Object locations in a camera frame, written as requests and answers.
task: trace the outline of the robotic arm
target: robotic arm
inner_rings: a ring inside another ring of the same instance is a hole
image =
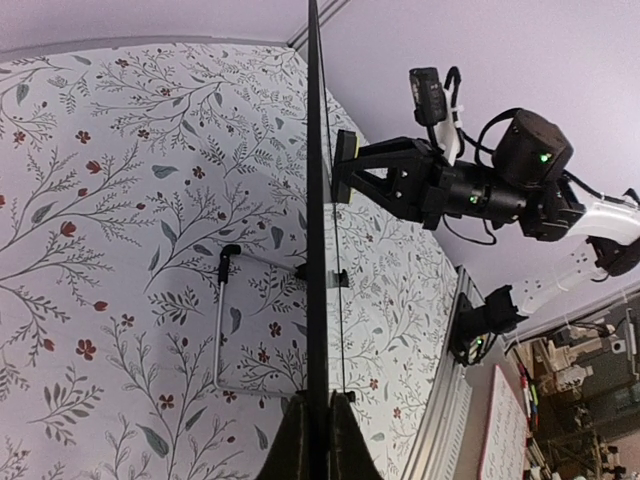
[[[435,68],[410,72],[416,121],[429,141],[395,138],[357,148],[351,132],[338,136],[332,171],[335,202],[347,202],[351,188],[394,216],[435,230],[445,215],[471,216],[494,229],[518,222],[538,241],[565,236],[586,240],[550,270],[505,285],[478,308],[458,305],[455,350],[467,351],[477,338],[516,328],[555,296],[586,280],[622,275],[640,262],[640,199],[599,194],[565,170],[573,148],[560,129],[541,116],[517,108],[495,117],[475,142],[461,129],[456,105],[460,75],[452,68],[443,86]],[[487,130],[511,120],[497,148],[482,146]],[[465,140],[475,146],[474,163],[458,160]],[[480,161],[491,153],[492,166]],[[381,177],[370,170],[386,169]]]

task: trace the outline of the black vertical bar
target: black vertical bar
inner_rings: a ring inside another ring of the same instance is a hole
[[[307,70],[307,400],[309,479],[328,480],[327,292],[318,5],[309,0]]]

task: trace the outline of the floral pattern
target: floral pattern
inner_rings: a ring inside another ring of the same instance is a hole
[[[0,64],[0,478],[256,475],[287,406],[261,392],[306,384],[305,285],[234,257],[214,338],[218,255],[305,261],[305,86],[280,47]],[[332,135],[355,129],[328,110]],[[428,233],[362,197],[336,215],[329,264],[352,287],[329,293],[331,382],[356,392],[376,464],[398,478],[454,272]]]

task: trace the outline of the red flower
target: red flower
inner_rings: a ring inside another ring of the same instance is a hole
[[[82,355],[85,360],[93,360],[93,356],[95,355],[98,349],[93,346],[93,342],[91,340],[78,340],[78,348],[76,348],[76,353],[78,355]]]
[[[282,326],[278,322],[270,323],[269,329],[271,330],[271,336],[273,338],[279,337],[282,334]]]
[[[202,177],[204,177],[204,171],[202,170],[202,167],[193,167],[193,176],[198,180],[201,180]]]
[[[126,313],[122,315],[122,322],[120,325],[123,327],[133,327],[133,321],[136,319],[133,315],[127,315]]]
[[[89,170],[89,173],[91,175],[95,175],[100,170],[102,170],[102,167],[100,166],[100,164],[95,160],[91,160],[89,163],[85,165],[85,167],[87,167],[87,170]]]
[[[62,225],[60,225],[60,234],[65,237],[73,237],[75,231],[76,226],[71,222],[62,222]]]
[[[227,403],[231,403],[233,402],[236,398],[238,398],[236,396],[235,393],[233,392],[228,392],[227,390],[225,390],[224,392],[222,392],[222,395],[227,399]]]
[[[258,352],[258,360],[261,361],[262,363],[268,363],[269,358],[271,357],[267,355],[267,350],[265,348],[261,348],[260,351]]]
[[[173,395],[160,395],[160,408],[166,410],[167,408],[175,407],[173,403]]]
[[[107,302],[96,302],[93,304],[93,308],[96,312],[104,312],[109,304]]]
[[[22,145],[26,139],[27,139],[27,136],[25,135],[24,132],[21,132],[20,130],[13,133],[13,143],[16,144],[16,148]]]
[[[82,143],[83,145],[86,145],[87,142],[91,140],[89,132],[85,132],[84,130],[78,130],[78,133],[76,133],[76,138],[80,140],[80,143]]]

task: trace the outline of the floor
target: floor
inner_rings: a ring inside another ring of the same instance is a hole
[[[266,46],[0,64],[3,478],[255,476],[287,404],[259,392],[306,381],[305,286],[234,259],[215,338],[218,255],[304,261],[305,90],[295,51]],[[333,135],[356,129],[329,110]],[[455,272],[428,232],[360,196],[338,216],[352,288],[331,382],[356,391],[376,465],[399,478]]]

